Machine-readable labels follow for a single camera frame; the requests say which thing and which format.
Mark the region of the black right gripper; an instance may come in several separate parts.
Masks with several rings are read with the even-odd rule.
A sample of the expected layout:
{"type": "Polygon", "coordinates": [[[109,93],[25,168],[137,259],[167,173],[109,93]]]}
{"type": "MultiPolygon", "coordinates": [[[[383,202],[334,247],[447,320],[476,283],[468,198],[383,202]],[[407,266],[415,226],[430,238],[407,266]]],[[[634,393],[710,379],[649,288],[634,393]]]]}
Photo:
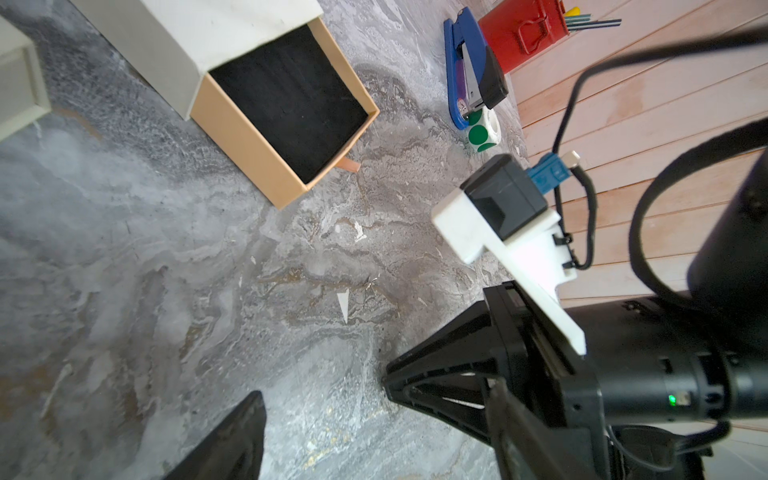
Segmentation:
{"type": "Polygon", "coordinates": [[[507,352],[500,369],[511,392],[566,452],[606,477],[603,398],[595,374],[564,334],[516,282],[483,290],[469,308],[386,367],[389,400],[490,446],[483,389],[477,383],[415,384],[496,368],[498,330],[507,352]]]}

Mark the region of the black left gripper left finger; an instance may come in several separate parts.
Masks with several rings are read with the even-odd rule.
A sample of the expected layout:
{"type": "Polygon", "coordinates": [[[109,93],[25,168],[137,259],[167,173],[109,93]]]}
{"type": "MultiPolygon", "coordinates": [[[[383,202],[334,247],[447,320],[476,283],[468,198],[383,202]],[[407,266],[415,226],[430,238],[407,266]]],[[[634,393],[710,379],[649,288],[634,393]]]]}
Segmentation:
{"type": "Polygon", "coordinates": [[[252,391],[165,479],[258,479],[266,422],[262,392],[252,391]]]}

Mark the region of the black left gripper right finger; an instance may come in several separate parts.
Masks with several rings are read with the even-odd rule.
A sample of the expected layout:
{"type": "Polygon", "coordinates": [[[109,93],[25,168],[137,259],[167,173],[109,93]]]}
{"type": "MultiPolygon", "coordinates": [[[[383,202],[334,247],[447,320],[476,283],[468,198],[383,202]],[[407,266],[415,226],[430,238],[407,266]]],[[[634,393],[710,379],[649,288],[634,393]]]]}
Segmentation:
{"type": "Polygon", "coordinates": [[[594,471],[569,453],[562,442],[508,389],[496,380],[485,399],[491,446],[503,479],[592,479],[594,471]]]}

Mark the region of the cream small gift box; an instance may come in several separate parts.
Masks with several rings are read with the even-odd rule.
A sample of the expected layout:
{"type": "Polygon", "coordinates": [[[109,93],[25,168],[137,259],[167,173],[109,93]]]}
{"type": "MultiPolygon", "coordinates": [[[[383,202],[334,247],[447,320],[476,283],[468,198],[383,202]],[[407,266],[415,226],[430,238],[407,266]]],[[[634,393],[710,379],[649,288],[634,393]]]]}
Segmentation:
{"type": "Polygon", "coordinates": [[[78,10],[277,208],[334,168],[379,110],[316,1],[80,1],[78,10]]]}

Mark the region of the cream drawer jewelry box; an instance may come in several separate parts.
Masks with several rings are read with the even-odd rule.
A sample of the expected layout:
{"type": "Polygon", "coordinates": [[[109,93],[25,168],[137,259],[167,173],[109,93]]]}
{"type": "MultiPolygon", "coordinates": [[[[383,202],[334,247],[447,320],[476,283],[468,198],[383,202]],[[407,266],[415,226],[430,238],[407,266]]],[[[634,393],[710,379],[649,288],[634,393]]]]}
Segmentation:
{"type": "Polygon", "coordinates": [[[34,42],[1,18],[1,141],[51,111],[34,42]]]}

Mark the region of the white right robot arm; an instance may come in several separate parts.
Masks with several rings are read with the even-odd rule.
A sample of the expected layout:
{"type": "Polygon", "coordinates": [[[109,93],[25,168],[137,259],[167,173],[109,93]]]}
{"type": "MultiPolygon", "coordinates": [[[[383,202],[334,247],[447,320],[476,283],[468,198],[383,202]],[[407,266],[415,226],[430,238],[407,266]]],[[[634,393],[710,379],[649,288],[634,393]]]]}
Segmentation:
{"type": "Polygon", "coordinates": [[[678,156],[641,196],[628,252],[645,297],[565,308],[580,269],[559,210],[568,178],[598,209],[576,154],[524,169],[499,154],[445,197],[432,221],[471,263],[492,253],[511,280],[388,364],[390,401],[490,445],[505,479],[700,479],[735,419],[767,414],[767,161],[758,159],[673,291],[642,227],[675,184],[767,148],[757,120],[678,156]]]}

